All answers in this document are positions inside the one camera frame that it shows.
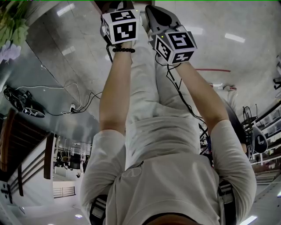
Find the railing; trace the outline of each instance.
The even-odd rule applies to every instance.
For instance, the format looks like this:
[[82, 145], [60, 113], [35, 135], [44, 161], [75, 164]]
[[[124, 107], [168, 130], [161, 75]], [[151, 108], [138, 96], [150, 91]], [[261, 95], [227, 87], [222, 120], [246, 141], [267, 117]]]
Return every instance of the railing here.
[[54, 199], [76, 195], [75, 187], [53, 188], [53, 189], [54, 189]]

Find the white cube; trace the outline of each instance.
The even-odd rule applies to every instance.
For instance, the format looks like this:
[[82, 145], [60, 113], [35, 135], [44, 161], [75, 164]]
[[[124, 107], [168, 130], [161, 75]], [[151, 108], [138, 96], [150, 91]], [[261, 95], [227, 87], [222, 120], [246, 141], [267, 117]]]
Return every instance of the white cube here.
[[171, 65], [189, 61], [197, 48], [188, 32], [176, 31], [157, 34], [154, 49]]
[[104, 29], [112, 44], [137, 40], [140, 12], [124, 10], [102, 15]]

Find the sleeve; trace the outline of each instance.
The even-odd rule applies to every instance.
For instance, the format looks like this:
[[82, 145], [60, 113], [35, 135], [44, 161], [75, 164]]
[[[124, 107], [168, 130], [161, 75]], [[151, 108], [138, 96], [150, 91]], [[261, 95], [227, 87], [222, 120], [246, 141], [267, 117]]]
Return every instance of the sleeve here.
[[234, 188], [237, 224], [248, 214], [256, 195], [256, 178], [229, 120], [220, 121], [211, 132], [214, 168]]
[[104, 130], [94, 136], [91, 156], [83, 176], [80, 191], [82, 211], [89, 217], [91, 204], [108, 189], [125, 169], [125, 137], [114, 130]]

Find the beaded bracelet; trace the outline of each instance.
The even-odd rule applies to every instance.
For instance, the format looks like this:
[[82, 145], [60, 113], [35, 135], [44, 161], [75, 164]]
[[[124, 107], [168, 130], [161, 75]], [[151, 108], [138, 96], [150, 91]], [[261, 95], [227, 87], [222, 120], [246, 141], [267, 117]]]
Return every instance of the beaded bracelet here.
[[117, 52], [117, 51], [127, 51], [127, 52], [134, 53], [136, 50], [134, 50], [133, 48], [114, 48], [113, 49], [113, 52]]

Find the white long-sleeve shirt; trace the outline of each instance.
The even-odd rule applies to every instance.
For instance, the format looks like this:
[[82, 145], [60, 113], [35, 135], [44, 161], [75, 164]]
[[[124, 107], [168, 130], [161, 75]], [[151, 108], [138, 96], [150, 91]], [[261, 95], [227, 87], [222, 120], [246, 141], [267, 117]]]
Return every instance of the white long-sleeve shirt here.
[[[148, 135], [153, 139], [155, 134]], [[207, 157], [185, 151], [182, 144], [173, 142], [174, 153], [145, 159], [125, 171], [124, 136], [117, 131], [101, 131], [94, 137], [81, 185], [83, 211], [89, 216], [93, 200], [110, 185], [108, 225], [141, 225], [151, 216], [167, 212], [187, 215], [199, 224], [223, 224], [217, 194], [222, 178], [233, 185], [239, 224], [254, 201], [254, 172], [228, 120], [214, 127], [211, 141], [214, 169]]]

